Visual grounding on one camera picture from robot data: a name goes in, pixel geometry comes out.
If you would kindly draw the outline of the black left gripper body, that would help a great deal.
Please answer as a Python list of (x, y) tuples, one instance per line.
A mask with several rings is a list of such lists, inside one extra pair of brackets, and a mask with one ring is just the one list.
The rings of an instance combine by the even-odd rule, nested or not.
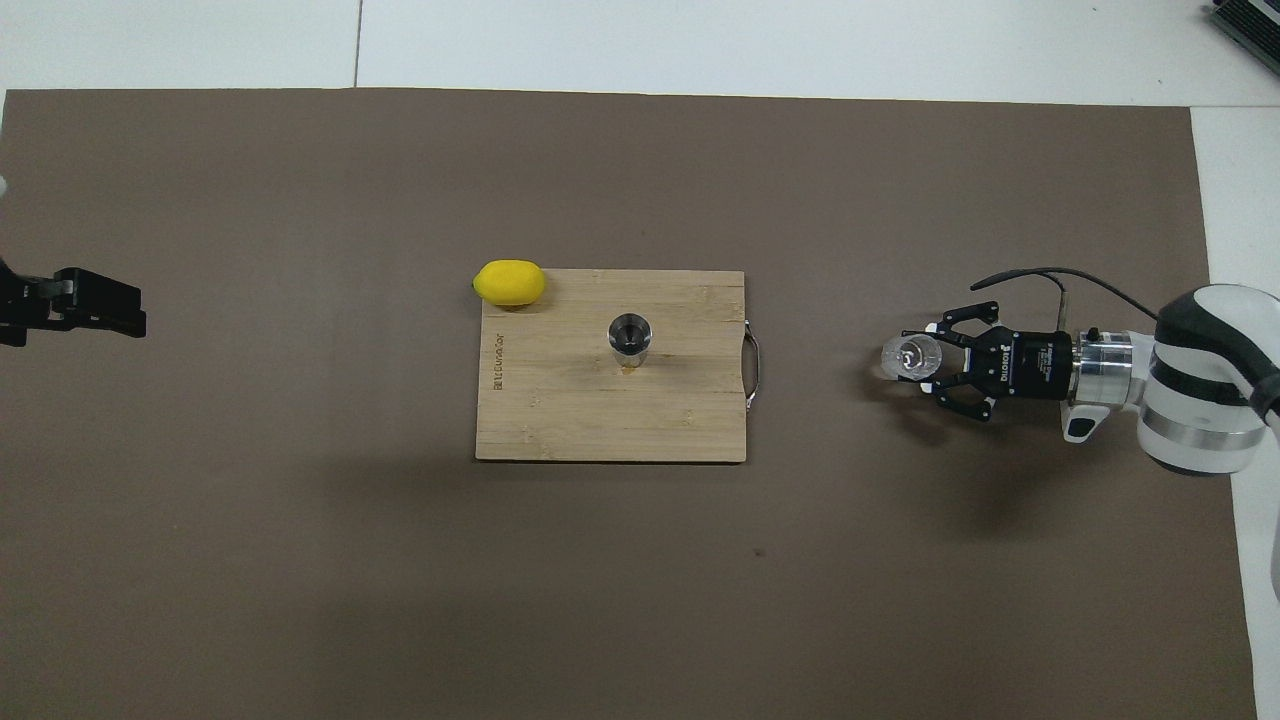
[(52, 279), (22, 275), (1, 259), (1, 345), (24, 347), (29, 331), (55, 331), (51, 301), (44, 292)]

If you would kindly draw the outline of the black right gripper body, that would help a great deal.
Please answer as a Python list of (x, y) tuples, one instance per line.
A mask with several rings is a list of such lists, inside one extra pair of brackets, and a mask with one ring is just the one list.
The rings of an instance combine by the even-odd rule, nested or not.
[(986, 332), (986, 393), (1064, 401), (1073, 382), (1074, 341), (1065, 331)]

